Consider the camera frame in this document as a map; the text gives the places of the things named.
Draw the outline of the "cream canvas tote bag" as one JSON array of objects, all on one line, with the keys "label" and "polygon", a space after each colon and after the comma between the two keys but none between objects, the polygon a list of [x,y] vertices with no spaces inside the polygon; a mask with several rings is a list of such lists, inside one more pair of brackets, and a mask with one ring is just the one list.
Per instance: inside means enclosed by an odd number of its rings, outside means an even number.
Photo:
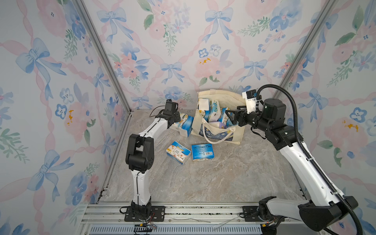
[{"label": "cream canvas tote bag", "polygon": [[197,109],[192,123],[192,134],[202,136],[209,144],[227,142],[239,145],[244,127],[233,125],[226,111],[244,106],[241,95],[225,90],[206,90],[197,93]]}]

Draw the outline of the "teal tissue pack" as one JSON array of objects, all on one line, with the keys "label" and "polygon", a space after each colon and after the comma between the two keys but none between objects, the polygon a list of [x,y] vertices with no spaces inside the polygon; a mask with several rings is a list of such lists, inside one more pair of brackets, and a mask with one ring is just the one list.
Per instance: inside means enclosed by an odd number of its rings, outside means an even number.
[{"label": "teal tissue pack", "polygon": [[211,100],[208,122],[216,122],[220,118],[221,108],[218,100]]}]

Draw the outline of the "blue white tissue pack back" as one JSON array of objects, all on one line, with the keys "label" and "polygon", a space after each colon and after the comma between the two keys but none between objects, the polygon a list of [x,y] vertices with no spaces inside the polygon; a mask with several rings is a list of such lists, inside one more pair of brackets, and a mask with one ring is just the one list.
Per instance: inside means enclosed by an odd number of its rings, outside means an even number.
[{"label": "blue white tissue pack back", "polygon": [[210,100],[207,98],[199,98],[198,99],[198,111],[202,118],[204,118],[206,121],[209,120],[209,114],[210,114]]}]

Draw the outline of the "purple tissue pack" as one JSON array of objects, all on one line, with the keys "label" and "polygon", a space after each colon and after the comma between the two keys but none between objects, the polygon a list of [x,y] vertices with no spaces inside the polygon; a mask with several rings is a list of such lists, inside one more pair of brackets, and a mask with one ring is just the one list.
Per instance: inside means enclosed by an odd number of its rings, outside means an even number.
[{"label": "purple tissue pack", "polygon": [[220,129],[227,129],[228,128],[227,125],[225,125],[222,122],[216,122],[215,125],[216,125],[217,128],[220,128]]}]

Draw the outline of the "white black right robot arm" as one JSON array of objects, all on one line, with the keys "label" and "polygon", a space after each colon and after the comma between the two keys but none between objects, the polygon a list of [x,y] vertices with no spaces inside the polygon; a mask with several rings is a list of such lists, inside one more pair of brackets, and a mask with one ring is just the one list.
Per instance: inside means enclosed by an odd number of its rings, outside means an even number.
[{"label": "white black right robot arm", "polygon": [[254,213],[245,212],[245,219],[257,217],[264,221],[265,230],[276,232],[285,218],[304,222],[310,229],[328,231],[329,226],[350,215],[354,221],[356,234],[363,229],[354,213],[358,202],[352,196],[345,196],[323,172],[306,149],[305,143],[295,126],[285,124],[286,105],[278,99],[266,99],[262,111],[250,108],[255,99],[248,99],[246,106],[225,113],[233,124],[250,125],[265,133],[264,138],[285,157],[305,185],[310,200],[293,201],[269,196],[259,201]]}]

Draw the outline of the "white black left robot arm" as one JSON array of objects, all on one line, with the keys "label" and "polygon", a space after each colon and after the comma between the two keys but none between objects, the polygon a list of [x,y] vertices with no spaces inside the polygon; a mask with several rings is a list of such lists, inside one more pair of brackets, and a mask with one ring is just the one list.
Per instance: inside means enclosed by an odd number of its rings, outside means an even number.
[{"label": "white black left robot arm", "polygon": [[155,159],[155,140],[173,124],[179,122],[178,103],[168,99],[164,109],[155,117],[151,125],[139,134],[128,139],[126,163],[133,177],[134,196],[131,212],[144,218],[151,217],[151,194],[149,192],[149,170]]}]

